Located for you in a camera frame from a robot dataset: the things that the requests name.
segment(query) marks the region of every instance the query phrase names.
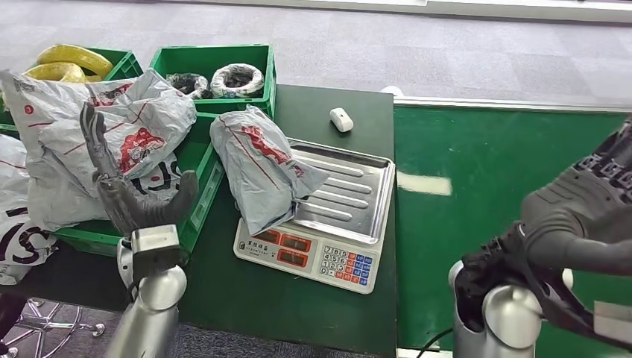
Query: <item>stainless steel scale tray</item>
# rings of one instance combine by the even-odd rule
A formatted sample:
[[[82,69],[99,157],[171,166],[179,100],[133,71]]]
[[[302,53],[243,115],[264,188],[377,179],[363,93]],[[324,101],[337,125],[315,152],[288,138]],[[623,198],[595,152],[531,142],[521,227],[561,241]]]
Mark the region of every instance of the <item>stainless steel scale tray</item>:
[[[364,244],[384,235],[395,164],[382,157],[288,139],[294,158],[330,177],[301,201],[292,222]]]

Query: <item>office chair base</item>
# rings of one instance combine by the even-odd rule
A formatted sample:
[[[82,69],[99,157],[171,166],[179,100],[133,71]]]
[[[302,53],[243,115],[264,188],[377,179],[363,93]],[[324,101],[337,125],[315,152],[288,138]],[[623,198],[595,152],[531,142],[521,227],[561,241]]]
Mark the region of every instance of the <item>office chair base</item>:
[[[55,307],[53,307],[53,310],[48,315],[42,315],[40,310],[37,308],[38,306],[35,301],[28,300],[27,305],[29,309],[31,310],[32,314],[30,313],[21,314],[20,319],[17,321],[14,327],[26,328],[28,329],[28,331],[17,336],[15,339],[11,341],[6,342],[5,344],[14,345],[17,342],[20,342],[34,334],[37,334],[37,346],[35,347],[34,358],[52,357],[53,354],[57,353],[57,351],[60,350],[70,340],[71,335],[76,330],[88,330],[92,332],[93,337],[99,337],[105,331],[105,325],[101,323],[95,324],[95,325],[79,323],[79,321],[81,320],[83,307],[77,307],[75,320],[72,323],[60,323],[60,322],[55,322],[53,320],[56,314],[60,311],[61,307],[63,306],[62,304],[55,304]],[[46,338],[46,333],[50,330],[55,330],[55,329],[67,330],[68,333],[66,334],[66,337],[62,339],[60,344],[57,345],[57,347],[53,348],[47,354],[44,354],[44,341]]]

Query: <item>black power cable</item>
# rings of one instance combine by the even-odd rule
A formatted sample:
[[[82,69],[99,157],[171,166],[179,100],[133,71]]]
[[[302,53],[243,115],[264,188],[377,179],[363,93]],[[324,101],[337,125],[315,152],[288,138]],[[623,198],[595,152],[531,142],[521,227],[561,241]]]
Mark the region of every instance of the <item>black power cable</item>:
[[[435,343],[435,342],[436,342],[436,341],[438,341],[441,337],[445,336],[446,334],[448,334],[448,333],[450,333],[450,332],[452,332],[452,328],[449,328],[449,329],[447,329],[447,330],[445,330],[445,331],[443,331],[443,332],[441,332],[441,333],[437,334],[436,336],[432,337],[432,339],[430,339],[430,340],[428,341],[428,343],[426,343],[426,345],[424,345],[424,346],[421,348],[421,351],[420,351],[420,352],[419,352],[419,354],[417,355],[417,358],[421,358],[421,355],[422,355],[422,354],[424,354],[424,353],[428,350],[428,348],[430,348],[430,346],[431,346],[433,343]]]

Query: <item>gray carpet floor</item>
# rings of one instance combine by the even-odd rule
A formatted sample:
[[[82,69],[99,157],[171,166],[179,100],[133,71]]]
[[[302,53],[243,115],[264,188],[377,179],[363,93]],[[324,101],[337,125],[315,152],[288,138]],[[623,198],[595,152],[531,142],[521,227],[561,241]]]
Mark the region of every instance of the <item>gray carpet floor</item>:
[[[272,43],[282,84],[406,95],[564,104],[632,104],[632,28],[274,7],[137,1],[0,0],[0,68],[27,69],[55,43],[134,51],[146,68],[164,45]],[[46,304],[44,310],[51,309]],[[70,319],[67,307],[60,317]],[[56,357],[100,357],[119,319],[78,332]],[[51,333],[51,347],[61,339]],[[32,357],[34,341],[19,347]],[[180,326],[178,357],[362,357]]]

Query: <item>white computer mouse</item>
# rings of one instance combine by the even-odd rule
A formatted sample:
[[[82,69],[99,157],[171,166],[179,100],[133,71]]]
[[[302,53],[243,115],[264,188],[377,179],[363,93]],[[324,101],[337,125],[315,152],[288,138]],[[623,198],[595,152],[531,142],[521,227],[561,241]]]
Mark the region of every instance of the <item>white computer mouse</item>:
[[[330,110],[329,117],[340,132],[348,132],[353,129],[353,121],[344,109],[334,108]]]

